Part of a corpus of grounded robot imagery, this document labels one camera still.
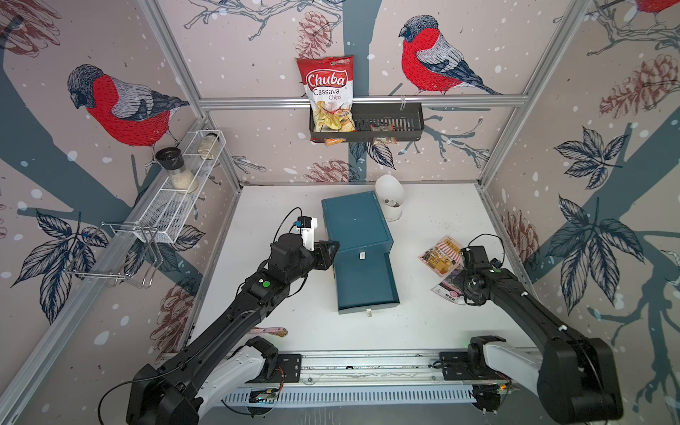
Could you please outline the red Chuba cassava chips bag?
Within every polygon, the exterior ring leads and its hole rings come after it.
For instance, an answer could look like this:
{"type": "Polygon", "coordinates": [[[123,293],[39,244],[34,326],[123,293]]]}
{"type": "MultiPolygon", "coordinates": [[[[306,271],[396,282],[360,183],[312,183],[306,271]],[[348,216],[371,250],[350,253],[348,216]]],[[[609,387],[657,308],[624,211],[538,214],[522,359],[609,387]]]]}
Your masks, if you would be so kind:
{"type": "Polygon", "coordinates": [[[300,76],[311,105],[311,131],[351,133],[354,56],[298,58],[300,76]]]}

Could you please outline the small jar on shelf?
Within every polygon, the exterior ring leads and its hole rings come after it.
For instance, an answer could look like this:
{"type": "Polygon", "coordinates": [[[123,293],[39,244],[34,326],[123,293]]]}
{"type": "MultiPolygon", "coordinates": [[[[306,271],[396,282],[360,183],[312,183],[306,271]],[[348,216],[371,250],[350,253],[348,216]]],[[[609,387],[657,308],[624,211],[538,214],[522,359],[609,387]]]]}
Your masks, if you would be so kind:
{"type": "Polygon", "coordinates": [[[216,133],[206,134],[197,148],[198,156],[203,160],[214,160],[219,156],[219,136],[216,133]]]}

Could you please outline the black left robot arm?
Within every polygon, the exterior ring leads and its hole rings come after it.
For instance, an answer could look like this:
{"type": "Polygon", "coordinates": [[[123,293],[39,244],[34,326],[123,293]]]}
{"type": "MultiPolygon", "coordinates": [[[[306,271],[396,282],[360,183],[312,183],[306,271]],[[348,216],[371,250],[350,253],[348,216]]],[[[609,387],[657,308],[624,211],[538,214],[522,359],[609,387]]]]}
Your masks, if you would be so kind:
{"type": "Polygon", "coordinates": [[[247,277],[229,307],[199,337],[159,368],[147,364],[131,382],[128,424],[197,424],[220,398],[260,376],[274,375],[278,350],[264,338],[244,337],[290,296],[297,280],[329,269],[336,241],[311,249],[299,234],[284,234],[247,277]]]}

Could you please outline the pink seed bag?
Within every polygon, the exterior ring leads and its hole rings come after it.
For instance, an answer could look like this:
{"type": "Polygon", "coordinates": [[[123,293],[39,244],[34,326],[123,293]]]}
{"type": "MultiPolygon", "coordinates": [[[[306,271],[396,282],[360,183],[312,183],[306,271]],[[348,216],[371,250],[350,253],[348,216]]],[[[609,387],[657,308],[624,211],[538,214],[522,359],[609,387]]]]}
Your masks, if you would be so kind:
{"type": "Polygon", "coordinates": [[[462,267],[457,267],[451,274],[448,274],[442,282],[433,287],[431,291],[442,299],[446,299],[453,304],[464,306],[466,304],[464,296],[454,284],[455,279],[462,271],[462,267]]]}

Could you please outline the teal drawer cabinet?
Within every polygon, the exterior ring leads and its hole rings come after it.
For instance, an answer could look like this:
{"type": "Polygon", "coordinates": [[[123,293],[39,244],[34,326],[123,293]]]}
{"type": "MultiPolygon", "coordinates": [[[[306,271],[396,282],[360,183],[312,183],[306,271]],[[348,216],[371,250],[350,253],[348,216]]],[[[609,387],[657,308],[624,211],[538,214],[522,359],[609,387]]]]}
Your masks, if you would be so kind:
{"type": "Polygon", "coordinates": [[[393,238],[375,191],[322,200],[325,228],[339,242],[336,259],[371,260],[387,254],[393,238]]]}

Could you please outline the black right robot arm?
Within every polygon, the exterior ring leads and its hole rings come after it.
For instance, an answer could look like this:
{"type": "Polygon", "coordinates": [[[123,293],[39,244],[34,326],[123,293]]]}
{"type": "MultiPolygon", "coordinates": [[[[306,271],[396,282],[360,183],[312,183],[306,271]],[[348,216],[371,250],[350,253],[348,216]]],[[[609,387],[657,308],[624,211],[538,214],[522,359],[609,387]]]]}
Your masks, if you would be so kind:
{"type": "Polygon", "coordinates": [[[530,355],[503,338],[472,338],[474,370],[492,370],[535,394],[559,424],[616,421],[623,416],[612,349],[568,327],[540,304],[509,270],[488,260],[482,246],[462,251],[464,269],[455,279],[470,306],[492,302],[519,325],[538,348],[530,355]]]}

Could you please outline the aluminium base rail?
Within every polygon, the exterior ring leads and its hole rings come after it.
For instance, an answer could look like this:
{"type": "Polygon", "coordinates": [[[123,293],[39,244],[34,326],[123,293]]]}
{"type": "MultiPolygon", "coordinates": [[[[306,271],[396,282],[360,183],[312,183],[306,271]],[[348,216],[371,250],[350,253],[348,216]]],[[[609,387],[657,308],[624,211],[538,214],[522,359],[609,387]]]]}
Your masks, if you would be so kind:
{"type": "Polygon", "coordinates": [[[281,352],[265,340],[249,341],[222,358],[213,368],[199,356],[181,352],[157,367],[166,379],[194,371],[198,390],[249,383],[318,386],[407,385],[460,383],[494,385],[534,384],[545,362],[536,349],[513,347],[499,341],[465,350],[281,352]]]}

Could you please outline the black-lidded spice jar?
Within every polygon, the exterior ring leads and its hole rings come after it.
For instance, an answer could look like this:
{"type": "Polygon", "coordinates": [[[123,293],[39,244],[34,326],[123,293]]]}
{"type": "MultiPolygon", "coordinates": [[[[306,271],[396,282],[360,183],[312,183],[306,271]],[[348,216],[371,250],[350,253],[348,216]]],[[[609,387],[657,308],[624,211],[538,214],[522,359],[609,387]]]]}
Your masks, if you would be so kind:
{"type": "Polygon", "coordinates": [[[154,159],[168,173],[169,184],[175,191],[193,193],[198,188],[196,178],[187,168],[179,148],[161,149],[155,154],[154,159]]]}

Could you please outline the black wall basket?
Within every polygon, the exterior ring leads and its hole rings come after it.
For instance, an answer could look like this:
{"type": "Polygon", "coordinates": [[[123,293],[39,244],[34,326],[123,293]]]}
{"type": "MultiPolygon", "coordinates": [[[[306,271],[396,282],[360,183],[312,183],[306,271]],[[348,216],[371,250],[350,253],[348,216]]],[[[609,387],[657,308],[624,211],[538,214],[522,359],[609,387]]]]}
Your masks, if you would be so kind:
{"type": "Polygon", "coordinates": [[[420,103],[354,104],[352,132],[317,132],[309,118],[310,137],[316,143],[341,139],[347,143],[371,142],[375,138],[394,138],[397,142],[416,142],[424,131],[423,107],[420,103]]]}

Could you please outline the yellow striped seed bag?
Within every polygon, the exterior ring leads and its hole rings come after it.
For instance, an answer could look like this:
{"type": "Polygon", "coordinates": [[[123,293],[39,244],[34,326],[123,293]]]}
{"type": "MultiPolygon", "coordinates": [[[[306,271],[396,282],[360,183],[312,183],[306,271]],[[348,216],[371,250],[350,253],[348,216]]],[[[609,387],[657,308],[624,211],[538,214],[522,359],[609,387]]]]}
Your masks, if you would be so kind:
{"type": "Polygon", "coordinates": [[[460,244],[446,236],[425,251],[419,260],[437,276],[446,278],[463,263],[460,244]]]}

